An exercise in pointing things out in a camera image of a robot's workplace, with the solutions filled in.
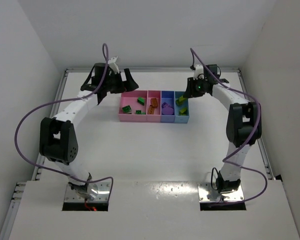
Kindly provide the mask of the lime lego brick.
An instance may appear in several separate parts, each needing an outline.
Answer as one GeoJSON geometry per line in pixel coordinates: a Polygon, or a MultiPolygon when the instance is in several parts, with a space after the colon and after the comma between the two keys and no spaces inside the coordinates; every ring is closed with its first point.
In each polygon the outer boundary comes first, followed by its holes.
{"type": "Polygon", "coordinates": [[[175,104],[177,106],[181,106],[185,101],[187,100],[187,98],[185,98],[183,95],[180,96],[179,98],[176,99],[175,104]]]}
{"type": "Polygon", "coordinates": [[[188,108],[187,107],[183,107],[179,110],[178,112],[179,116],[187,116],[188,115],[188,108]]]}

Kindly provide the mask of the dark green lego brick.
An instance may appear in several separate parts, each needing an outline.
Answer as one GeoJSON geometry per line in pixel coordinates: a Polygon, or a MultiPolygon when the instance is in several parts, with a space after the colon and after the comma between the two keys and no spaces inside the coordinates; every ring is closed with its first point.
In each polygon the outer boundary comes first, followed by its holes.
{"type": "Polygon", "coordinates": [[[137,102],[143,106],[145,105],[145,99],[143,97],[138,97],[137,102]]]}

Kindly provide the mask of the purple round lego brick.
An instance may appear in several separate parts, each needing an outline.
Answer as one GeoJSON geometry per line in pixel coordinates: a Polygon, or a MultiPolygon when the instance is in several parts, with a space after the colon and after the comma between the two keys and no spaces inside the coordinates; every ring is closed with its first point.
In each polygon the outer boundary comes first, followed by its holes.
{"type": "Polygon", "coordinates": [[[161,113],[163,115],[174,115],[174,108],[171,106],[163,107],[161,113]]]}

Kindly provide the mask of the orange lego plate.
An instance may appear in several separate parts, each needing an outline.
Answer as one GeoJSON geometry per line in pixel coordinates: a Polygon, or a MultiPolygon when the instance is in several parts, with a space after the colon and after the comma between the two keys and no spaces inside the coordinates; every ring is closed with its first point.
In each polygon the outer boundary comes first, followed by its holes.
{"type": "Polygon", "coordinates": [[[158,101],[157,101],[157,98],[152,98],[150,100],[151,102],[151,106],[154,107],[154,108],[157,108],[159,105],[158,105],[158,101]]]}
{"type": "Polygon", "coordinates": [[[150,105],[149,108],[148,108],[148,112],[147,112],[149,115],[154,115],[155,114],[155,108],[150,105]]]}

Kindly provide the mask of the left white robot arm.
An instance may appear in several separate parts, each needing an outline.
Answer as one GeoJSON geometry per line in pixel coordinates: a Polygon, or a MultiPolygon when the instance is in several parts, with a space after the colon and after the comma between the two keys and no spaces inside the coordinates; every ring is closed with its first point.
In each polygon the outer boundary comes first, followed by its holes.
{"type": "Polygon", "coordinates": [[[87,196],[91,192],[92,176],[76,161],[79,152],[76,128],[108,93],[121,94],[139,88],[129,68],[124,69],[124,75],[125,80],[114,62],[96,63],[69,105],[40,123],[40,154],[61,169],[68,177],[70,188],[78,195],[87,196]]]}

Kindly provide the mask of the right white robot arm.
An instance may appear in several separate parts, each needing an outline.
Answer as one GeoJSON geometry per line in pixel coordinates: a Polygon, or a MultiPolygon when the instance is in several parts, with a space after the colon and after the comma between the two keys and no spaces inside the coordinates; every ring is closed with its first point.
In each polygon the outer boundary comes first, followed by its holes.
{"type": "Polygon", "coordinates": [[[262,134],[261,106],[256,100],[247,100],[242,96],[243,92],[232,89],[226,79],[220,78],[216,64],[193,64],[190,69],[194,73],[187,79],[183,97],[190,99],[210,94],[228,110],[228,152],[212,186],[220,194],[236,191],[241,183],[241,169],[246,155],[262,134]]]}

